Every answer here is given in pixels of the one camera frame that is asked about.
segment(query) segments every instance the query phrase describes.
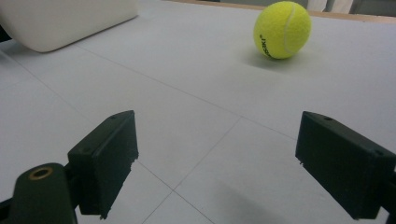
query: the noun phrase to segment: yellow tennis ball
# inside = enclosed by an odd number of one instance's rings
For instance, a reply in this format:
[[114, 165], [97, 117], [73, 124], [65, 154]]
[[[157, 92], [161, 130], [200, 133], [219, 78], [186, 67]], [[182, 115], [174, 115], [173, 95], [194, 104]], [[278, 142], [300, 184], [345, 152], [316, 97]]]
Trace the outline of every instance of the yellow tennis ball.
[[303, 47], [310, 32], [311, 19], [305, 8], [293, 2], [278, 2], [262, 11], [253, 35], [262, 54], [285, 59]]

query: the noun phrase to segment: white floor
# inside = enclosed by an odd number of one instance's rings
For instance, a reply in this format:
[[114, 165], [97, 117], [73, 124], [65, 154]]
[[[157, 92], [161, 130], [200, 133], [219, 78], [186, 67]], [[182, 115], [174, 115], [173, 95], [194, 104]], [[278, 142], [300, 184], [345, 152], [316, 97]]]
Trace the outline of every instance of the white floor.
[[300, 117], [396, 152], [396, 27], [314, 18], [304, 49], [271, 61], [252, 44], [258, 13], [142, 0], [136, 19], [50, 53], [1, 43], [0, 200], [132, 109], [140, 158], [108, 219], [79, 223], [357, 223], [295, 159]]

